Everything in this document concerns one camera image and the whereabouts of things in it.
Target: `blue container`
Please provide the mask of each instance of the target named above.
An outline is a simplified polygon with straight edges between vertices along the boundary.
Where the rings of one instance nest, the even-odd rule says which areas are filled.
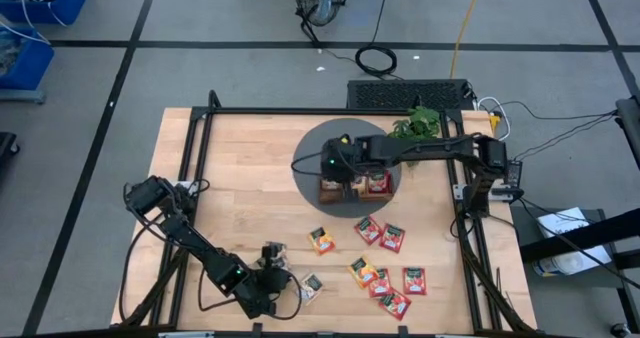
[[[14,30],[26,36],[38,38],[34,29],[14,28]],[[17,35],[16,39],[25,39],[25,42],[13,67],[7,74],[0,76],[0,88],[34,90],[38,88],[40,80],[51,63],[53,49],[45,43],[20,38]]]
[[[85,1],[86,0],[55,0],[51,2],[51,7],[49,7],[48,2],[31,2],[25,0],[25,5],[31,23],[60,24],[55,18],[58,17],[62,23],[69,25],[76,21]],[[0,1],[0,14],[12,22],[27,21],[20,0]]]

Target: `gray floor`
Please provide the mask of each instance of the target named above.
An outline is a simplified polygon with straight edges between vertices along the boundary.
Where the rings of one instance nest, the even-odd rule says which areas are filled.
[[[74,26],[42,32],[56,40],[127,40],[143,1],[88,0]],[[640,44],[634,14],[640,1],[599,1],[619,43]],[[349,0],[319,30],[320,39],[370,40],[380,2]],[[378,40],[452,43],[468,3],[387,0]],[[141,40],[305,41],[293,11],[293,0],[154,0]],[[478,0],[464,41],[607,44],[588,0]],[[401,77],[448,75],[451,51],[396,53]],[[22,332],[123,54],[121,48],[56,48],[40,87],[47,103],[0,105],[0,131],[19,134],[23,147],[0,193],[2,336]],[[625,57],[640,74],[640,53]],[[373,55],[368,60],[384,63]],[[457,77],[469,79],[479,96],[520,100],[540,115],[604,112],[629,96],[610,52],[463,51]],[[134,223],[122,206],[122,184],[146,176],[165,107],[202,105],[209,89],[225,106],[344,107],[353,79],[368,78],[352,63],[312,49],[137,49],[38,331],[108,325]],[[507,113],[510,155],[575,125],[537,121],[515,105]],[[613,122],[528,158],[524,172],[527,197],[545,206],[603,208],[608,215],[637,207],[640,175]],[[539,326],[550,333],[607,337],[608,326],[624,320],[613,290],[549,284],[532,286],[531,293]]]

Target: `potted plant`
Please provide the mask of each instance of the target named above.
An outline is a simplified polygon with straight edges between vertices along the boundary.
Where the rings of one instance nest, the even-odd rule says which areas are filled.
[[[393,122],[391,138],[404,138],[421,141],[436,138],[440,133],[440,114],[433,109],[417,106],[409,108],[409,119]],[[407,166],[413,167],[418,162],[407,162]]]

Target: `yellow cable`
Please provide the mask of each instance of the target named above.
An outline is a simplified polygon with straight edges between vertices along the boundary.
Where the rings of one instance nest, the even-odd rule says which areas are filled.
[[[477,0],[471,0],[471,5],[469,5],[469,9],[467,10],[467,15],[464,17],[464,21],[462,22],[462,27],[460,28],[460,34],[458,34],[458,40],[456,41],[456,47],[453,50],[453,60],[451,61],[451,72],[449,73],[449,79],[453,79],[453,75],[456,72],[456,60],[458,60],[458,48],[460,47],[460,41],[462,40],[462,36],[464,35],[464,30],[467,28],[467,24],[469,23],[469,18],[471,18],[471,12],[473,12],[473,8],[476,6]]]

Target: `wooden tabletop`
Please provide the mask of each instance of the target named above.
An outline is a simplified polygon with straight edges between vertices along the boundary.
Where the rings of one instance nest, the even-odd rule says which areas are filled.
[[[175,180],[184,147],[190,109],[168,108],[156,142],[150,174]],[[368,247],[354,232],[357,220],[328,216],[305,201],[298,193],[290,170],[296,145],[313,127],[346,116],[318,115],[238,115],[219,114],[213,119],[204,178],[211,189],[201,194],[195,228],[214,246],[238,254],[247,263],[260,256],[265,241],[288,245],[292,271],[302,278],[313,272],[325,285],[324,291],[291,321],[269,317],[246,318],[237,304],[209,312],[197,305],[198,277],[202,265],[189,258],[182,310],[178,323],[185,330],[251,330],[262,322],[265,331],[397,332],[399,324],[411,333],[472,333],[462,257],[458,242],[449,234],[454,218],[451,187],[444,161],[421,162],[403,169],[403,177],[393,200],[373,216],[380,224],[391,223],[406,230],[400,253]],[[385,131],[398,117],[358,116]],[[487,114],[463,112],[465,131],[491,134]],[[200,131],[190,172],[195,170]],[[462,173],[461,166],[457,171]],[[491,214],[511,221],[509,206],[492,203]],[[307,234],[323,226],[333,235],[337,248],[318,256]],[[491,266],[500,267],[502,291],[526,323],[536,322],[520,263],[520,252],[512,227],[494,220],[484,221]],[[133,251],[125,291],[125,311],[130,314],[155,282],[163,243],[144,234]],[[402,268],[419,266],[426,270],[426,296],[410,296],[413,303],[400,323],[361,290],[347,266],[366,255],[378,268],[389,268],[391,284],[402,289]],[[173,282],[167,288],[171,297]],[[486,298],[478,290],[484,327],[490,327]],[[224,297],[205,279],[203,304]],[[163,320],[167,320],[165,299]],[[289,315],[297,298],[293,288],[278,299],[278,314]],[[113,322],[119,322],[117,309]]]

